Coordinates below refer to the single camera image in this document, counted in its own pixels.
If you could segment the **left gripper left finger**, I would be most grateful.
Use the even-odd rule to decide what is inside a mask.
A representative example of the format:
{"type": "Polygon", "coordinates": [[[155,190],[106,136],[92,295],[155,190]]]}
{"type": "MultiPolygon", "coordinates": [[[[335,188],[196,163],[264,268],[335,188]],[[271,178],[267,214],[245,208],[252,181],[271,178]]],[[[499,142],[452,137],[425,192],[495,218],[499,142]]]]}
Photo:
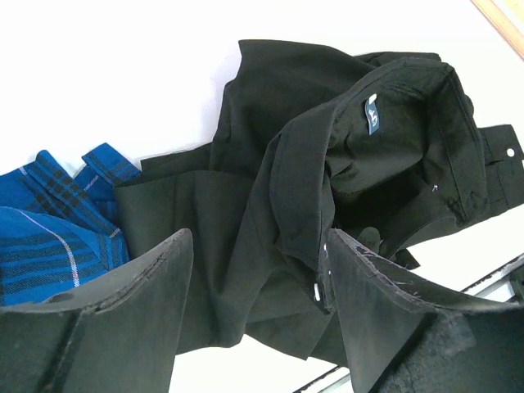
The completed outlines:
{"type": "Polygon", "coordinates": [[[182,229],[80,287],[2,308],[2,391],[166,392],[192,262],[182,229]]]}

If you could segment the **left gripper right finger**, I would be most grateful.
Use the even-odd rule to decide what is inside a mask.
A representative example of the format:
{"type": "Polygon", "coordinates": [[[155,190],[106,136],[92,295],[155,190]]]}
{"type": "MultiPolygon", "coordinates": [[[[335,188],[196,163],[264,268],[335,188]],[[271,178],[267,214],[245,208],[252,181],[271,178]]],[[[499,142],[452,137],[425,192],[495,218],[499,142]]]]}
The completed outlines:
{"type": "Polygon", "coordinates": [[[341,230],[327,261],[354,391],[522,391],[521,305],[428,281],[341,230]]]}

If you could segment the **blue plaid shirt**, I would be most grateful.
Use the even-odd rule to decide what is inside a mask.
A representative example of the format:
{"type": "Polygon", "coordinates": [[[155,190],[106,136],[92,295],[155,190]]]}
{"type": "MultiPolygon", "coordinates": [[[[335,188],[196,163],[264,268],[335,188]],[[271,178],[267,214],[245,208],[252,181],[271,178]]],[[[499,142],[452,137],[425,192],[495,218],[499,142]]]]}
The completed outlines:
{"type": "Polygon", "coordinates": [[[46,150],[1,177],[1,304],[39,303],[129,261],[116,186],[140,170],[107,143],[70,176],[46,150]]]}

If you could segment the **black shirt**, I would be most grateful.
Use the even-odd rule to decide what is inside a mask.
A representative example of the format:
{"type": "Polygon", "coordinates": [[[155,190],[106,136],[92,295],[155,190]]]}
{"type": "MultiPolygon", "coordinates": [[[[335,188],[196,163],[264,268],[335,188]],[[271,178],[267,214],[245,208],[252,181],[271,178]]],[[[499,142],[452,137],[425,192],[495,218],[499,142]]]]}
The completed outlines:
{"type": "Polygon", "coordinates": [[[193,270],[178,353],[244,336],[343,364],[322,305],[328,232],[378,232],[379,255],[454,234],[523,203],[512,126],[481,128],[435,53],[350,56],[242,40],[218,126],[200,147],[142,160],[116,200],[132,257],[186,228],[193,270]]]}

